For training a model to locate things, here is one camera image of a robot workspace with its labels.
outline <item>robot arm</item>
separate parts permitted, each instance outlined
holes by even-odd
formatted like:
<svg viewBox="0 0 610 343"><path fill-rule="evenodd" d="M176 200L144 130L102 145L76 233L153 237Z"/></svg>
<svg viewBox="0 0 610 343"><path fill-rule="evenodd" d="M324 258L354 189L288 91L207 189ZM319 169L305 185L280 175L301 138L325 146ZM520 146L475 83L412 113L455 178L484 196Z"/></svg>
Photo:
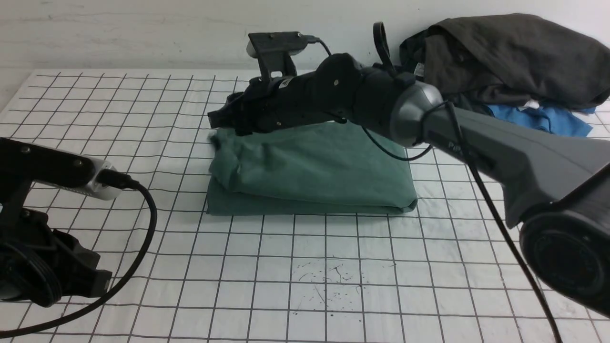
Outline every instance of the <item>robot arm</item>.
<svg viewBox="0 0 610 343"><path fill-rule="evenodd" d="M299 46L303 37L251 34L249 50L256 51L262 77L211 112L211 127L245 135L351 121L402 146L425 142L465 161L435 87L411 74L363 67L349 54L331 55L316 71L296 76L282 46ZM283 77L271 78L272 71ZM552 288L610 316L610 164L604 158L610 142L558 137L462 109L454 114L477 169L503 186L508 226L523 223L520 244L529 266Z"/></svg>

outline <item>black ring handle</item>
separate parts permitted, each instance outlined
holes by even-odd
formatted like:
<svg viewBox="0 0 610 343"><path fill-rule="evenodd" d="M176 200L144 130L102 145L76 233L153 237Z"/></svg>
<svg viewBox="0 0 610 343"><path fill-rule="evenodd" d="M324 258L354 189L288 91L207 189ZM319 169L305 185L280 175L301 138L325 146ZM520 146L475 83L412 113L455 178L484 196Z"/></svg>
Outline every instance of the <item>black ring handle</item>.
<svg viewBox="0 0 610 343"><path fill-rule="evenodd" d="M384 68L392 74L392 76L396 75L396 69L394 69L394 65L390 60L390 51L387 47L387 38L386 38L386 29L383 25L382 21L378 21L373 24L373 39L375 41L375 49L377 49L377 54L381 59L381 63Z"/></svg>

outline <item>blue cloth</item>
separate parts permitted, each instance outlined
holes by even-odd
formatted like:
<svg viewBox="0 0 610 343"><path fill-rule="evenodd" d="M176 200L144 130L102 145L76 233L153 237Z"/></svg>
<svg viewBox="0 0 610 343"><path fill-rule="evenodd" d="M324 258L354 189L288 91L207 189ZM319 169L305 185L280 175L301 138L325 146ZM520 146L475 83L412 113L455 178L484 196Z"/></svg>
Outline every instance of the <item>blue cloth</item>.
<svg viewBox="0 0 610 343"><path fill-rule="evenodd" d="M538 109L529 107L519 109L519 107L507 105L487 105L487 107L498 119L556 135L587 137L592 129L589 124L560 107L542 105Z"/></svg>

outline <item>folded cloth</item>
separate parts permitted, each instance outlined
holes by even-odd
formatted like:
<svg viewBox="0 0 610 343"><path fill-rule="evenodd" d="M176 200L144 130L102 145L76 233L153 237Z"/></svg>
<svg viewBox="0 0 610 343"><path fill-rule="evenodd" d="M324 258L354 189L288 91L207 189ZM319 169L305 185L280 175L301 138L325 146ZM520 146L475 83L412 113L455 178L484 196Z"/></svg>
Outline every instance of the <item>folded cloth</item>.
<svg viewBox="0 0 610 343"><path fill-rule="evenodd" d="M540 105L518 108L507 105L487 105L493 116L528 128L567 137L587 137L591 126L559 107Z"/></svg>
<svg viewBox="0 0 610 343"><path fill-rule="evenodd" d="M405 156L401 146L375 139ZM400 214L417 205L409 164L384 154L351 123L243 137L220 129L214 141L212 215Z"/></svg>

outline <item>white wall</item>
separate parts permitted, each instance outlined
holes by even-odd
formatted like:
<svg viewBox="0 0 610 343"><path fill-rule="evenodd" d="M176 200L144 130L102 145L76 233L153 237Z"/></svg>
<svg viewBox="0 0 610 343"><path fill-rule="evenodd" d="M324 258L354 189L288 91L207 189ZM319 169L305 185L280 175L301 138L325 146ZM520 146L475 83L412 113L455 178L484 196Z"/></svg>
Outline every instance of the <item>white wall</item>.
<svg viewBox="0 0 610 343"><path fill-rule="evenodd" d="M2 0L0 68L256 68L246 34L301 31L363 63L377 60L372 24L398 44L448 17L533 13L610 45L602 0ZM323 57L313 46L298 66Z"/></svg>

